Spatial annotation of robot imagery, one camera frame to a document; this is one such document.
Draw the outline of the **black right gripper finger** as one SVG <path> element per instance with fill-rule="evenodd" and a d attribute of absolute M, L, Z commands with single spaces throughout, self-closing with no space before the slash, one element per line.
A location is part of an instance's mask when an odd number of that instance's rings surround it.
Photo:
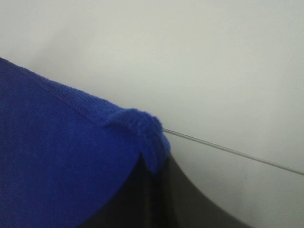
<path fill-rule="evenodd" d="M 82 228 L 246 228 L 186 177 L 172 156 L 157 174 L 140 157 L 127 181 Z"/>

